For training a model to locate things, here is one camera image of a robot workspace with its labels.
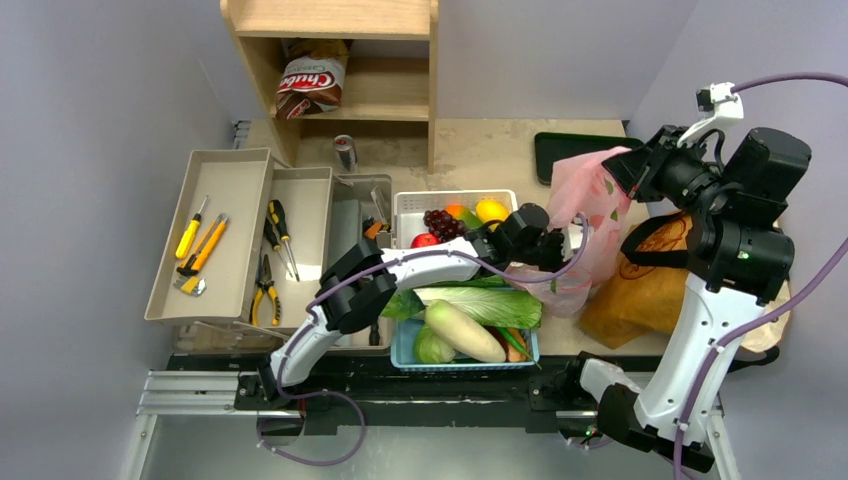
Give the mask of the green cucumber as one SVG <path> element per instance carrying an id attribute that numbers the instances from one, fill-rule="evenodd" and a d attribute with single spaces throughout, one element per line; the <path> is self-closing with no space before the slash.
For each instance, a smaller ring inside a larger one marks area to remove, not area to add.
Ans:
<path id="1" fill-rule="evenodd" d="M 498 289 L 498 288 L 507 288 L 512 289 L 512 286 L 501 276 L 485 276 L 478 277 L 470 280 L 464 281 L 443 281 L 436 282 L 427 285 L 427 288 L 484 288 L 484 289 Z"/>

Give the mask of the green napa cabbage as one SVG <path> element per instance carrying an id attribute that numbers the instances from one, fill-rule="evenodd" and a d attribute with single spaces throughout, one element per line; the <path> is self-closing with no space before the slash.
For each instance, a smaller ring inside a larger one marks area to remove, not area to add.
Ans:
<path id="1" fill-rule="evenodd" d="M 524 291 L 426 287 L 415 289 L 414 293 L 425 306 L 444 300 L 484 326 L 535 329 L 542 320 L 542 303 Z"/>

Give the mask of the pink plastic grocery bag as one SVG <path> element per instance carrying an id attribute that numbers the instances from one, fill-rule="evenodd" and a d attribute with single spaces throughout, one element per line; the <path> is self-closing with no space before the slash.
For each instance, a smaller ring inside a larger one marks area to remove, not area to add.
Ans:
<path id="1" fill-rule="evenodd" d="M 550 274 L 534 266 L 513 263 L 509 284 L 539 300 L 556 317 L 577 313 L 593 288 L 608 280 L 617 266 L 621 234 L 631 200 L 603 168 L 602 162 L 627 147 L 614 147 L 565 158 L 554 163 L 551 195 L 545 210 L 551 228 L 566 229 L 583 214 L 589 226 L 588 243 L 576 265 L 564 275 L 543 283 Z"/>

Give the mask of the dark purple grapes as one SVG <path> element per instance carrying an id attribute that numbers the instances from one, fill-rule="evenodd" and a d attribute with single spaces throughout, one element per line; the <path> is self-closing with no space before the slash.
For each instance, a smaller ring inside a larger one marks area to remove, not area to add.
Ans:
<path id="1" fill-rule="evenodd" d="M 433 235 L 440 243 L 463 237 L 467 232 L 466 224 L 454 218 L 446 210 L 426 211 L 423 221 L 428 233 Z"/>

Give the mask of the white daikon radish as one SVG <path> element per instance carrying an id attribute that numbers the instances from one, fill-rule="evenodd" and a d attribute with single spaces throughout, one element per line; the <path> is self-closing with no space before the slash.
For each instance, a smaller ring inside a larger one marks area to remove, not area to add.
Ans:
<path id="1" fill-rule="evenodd" d="M 495 337 L 469 315 L 445 300 L 425 309 L 426 325 L 446 344 L 483 363 L 503 363 L 506 352 Z"/>

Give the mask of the brown Trader Joe's bag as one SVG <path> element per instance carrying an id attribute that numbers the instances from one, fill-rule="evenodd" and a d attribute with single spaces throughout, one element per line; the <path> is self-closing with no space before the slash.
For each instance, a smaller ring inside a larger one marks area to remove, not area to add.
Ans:
<path id="1" fill-rule="evenodd" d="M 654 217 L 631 230 L 637 252 L 658 253 L 662 260 L 686 254 L 692 219 L 683 212 Z M 616 349 L 649 332 L 673 332 L 682 308 L 685 267 L 643 266 L 618 256 L 614 275 L 581 314 L 580 328 L 604 346 Z"/>

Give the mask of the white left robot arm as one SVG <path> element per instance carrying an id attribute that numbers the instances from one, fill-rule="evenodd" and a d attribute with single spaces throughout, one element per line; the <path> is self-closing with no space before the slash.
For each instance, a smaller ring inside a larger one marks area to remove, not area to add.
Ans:
<path id="1" fill-rule="evenodd" d="M 517 281 L 506 271 L 513 262 L 537 267 L 540 283 L 564 276 L 585 252 L 588 220 L 579 214 L 569 226 L 554 229 L 548 222 L 542 207 L 527 203 L 503 220 L 435 246 L 381 249 L 373 240 L 360 240 L 322 276 L 304 322 L 270 354 L 260 375 L 260 397 L 275 409 L 292 405 L 298 384 L 330 347 L 369 327 L 398 291 L 487 275 Z"/>

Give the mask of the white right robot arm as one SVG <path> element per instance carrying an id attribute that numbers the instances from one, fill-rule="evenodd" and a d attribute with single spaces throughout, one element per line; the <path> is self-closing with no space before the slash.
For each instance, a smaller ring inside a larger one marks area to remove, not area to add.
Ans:
<path id="1" fill-rule="evenodd" d="M 669 200 L 692 221 L 681 258 L 682 308 L 660 364 L 640 387 L 618 366 L 582 353 L 581 369 L 564 376 L 561 392 L 576 407 L 597 401 L 603 435 L 704 473 L 714 463 L 709 412 L 743 327 L 763 315 L 792 266 L 794 243 L 775 223 L 812 152 L 788 133 L 759 127 L 716 167 L 704 161 L 703 146 L 685 146 L 682 136 L 666 126 L 603 163 L 629 197 Z"/>

